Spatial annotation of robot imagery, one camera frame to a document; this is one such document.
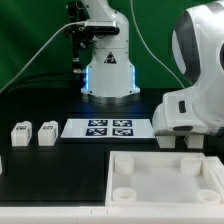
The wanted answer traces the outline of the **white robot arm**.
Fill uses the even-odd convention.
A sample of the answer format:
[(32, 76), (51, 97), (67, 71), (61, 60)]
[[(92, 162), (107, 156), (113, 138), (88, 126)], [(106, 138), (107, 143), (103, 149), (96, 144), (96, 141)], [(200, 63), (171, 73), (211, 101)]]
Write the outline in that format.
[[(138, 93), (128, 20), (108, 0), (81, 2), (89, 15), (84, 30), (94, 40), (82, 93), (102, 101)], [(191, 86), (163, 95), (153, 115), (154, 134), (224, 134), (224, 0), (185, 10), (172, 31), (172, 51)]]

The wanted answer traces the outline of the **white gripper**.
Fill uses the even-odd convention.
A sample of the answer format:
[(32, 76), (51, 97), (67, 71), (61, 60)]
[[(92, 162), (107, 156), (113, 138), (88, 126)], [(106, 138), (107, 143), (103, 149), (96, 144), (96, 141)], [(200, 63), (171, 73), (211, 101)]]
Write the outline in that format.
[(153, 114), (156, 136), (224, 136), (224, 97), (196, 86), (163, 95)]

